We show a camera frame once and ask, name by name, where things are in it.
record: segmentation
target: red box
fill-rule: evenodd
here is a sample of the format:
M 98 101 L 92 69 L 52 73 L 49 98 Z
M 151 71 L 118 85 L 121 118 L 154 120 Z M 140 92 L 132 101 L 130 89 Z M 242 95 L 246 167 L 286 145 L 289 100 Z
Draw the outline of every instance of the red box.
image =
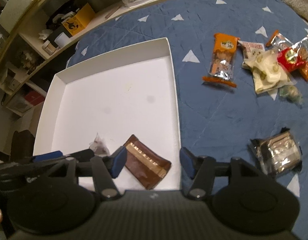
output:
M 43 102 L 45 100 L 45 97 L 43 97 L 40 93 L 36 91 L 29 92 L 24 99 L 28 101 L 33 106 L 38 105 L 39 103 Z

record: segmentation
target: screw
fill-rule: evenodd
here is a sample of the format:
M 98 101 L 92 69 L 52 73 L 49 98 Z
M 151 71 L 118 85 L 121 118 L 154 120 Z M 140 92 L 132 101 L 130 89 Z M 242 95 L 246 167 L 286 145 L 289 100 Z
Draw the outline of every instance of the screw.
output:
M 189 194 L 195 198 L 200 198 L 200 197 L 204 197 L 206 195 L 206 192 L 205 190 L 201 188 L 195 188 L 195 189 L 192 189 Z
M 117 190 L 113 188 L 106 188 L 102 190 L 102 195 L 107 198 L 115 197 L 117 194 L 118 194 Z

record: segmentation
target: blue gripper pad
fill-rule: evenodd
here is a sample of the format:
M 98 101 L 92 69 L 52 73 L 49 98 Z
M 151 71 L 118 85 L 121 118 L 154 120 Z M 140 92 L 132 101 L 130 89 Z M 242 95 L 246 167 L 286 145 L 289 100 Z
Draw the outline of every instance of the blue gripper pad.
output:
M 196 157 L 189 150 L 187 150 L 187 148 L 182 147 L 179 150 L 179 159 L 188 177 L 194 179 L 197 173 L 197 170 L 195 169 Z
M 109 172 L 113 179 L 117 178 L 127 161 L 127 149 L 125 146 L 119 147 L 111 156 L 111 168 Z

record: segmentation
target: red snack package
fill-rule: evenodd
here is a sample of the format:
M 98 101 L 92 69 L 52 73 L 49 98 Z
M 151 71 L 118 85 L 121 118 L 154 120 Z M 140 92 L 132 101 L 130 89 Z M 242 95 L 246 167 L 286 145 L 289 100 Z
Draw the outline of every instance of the red snack package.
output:
M 292 72 L 306 63 L 306 60 L 302 57 L 302 48 L 297 50 L 293 47 L 294 46 L 284 49 L 277 55 L 277 61 L 283 65 L 288 72 Z

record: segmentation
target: dark snack package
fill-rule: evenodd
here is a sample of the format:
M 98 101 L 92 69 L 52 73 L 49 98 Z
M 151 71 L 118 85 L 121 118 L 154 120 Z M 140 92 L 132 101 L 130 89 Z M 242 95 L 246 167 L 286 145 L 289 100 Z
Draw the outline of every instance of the dark snack package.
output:
M 126 168 L 145 187 L 153 189 L 168 173 L 171 162 L 158 156 L 135 135 L 124 144 L 127 149 Z
M 211 77 L 204 77 L 203 80 L 236 87 L 230 79 L 233 78 L 234 58 L 239 38 L 224 33 L 216 33 L 214 37 L 213 59 L 209 71 Z
M 291 47 L 293 43 L 287 39 L 284 35 L 279 33 L 279 30 L 276 30 L 273 35 L 269 38 L 269 41 L 266 43 L 266 47 L 276 47 L 279 52 Z
M 289 129 L 267 139 L 251 139 L 263 173 L 275 177 L 301 163 L 301 151 Z

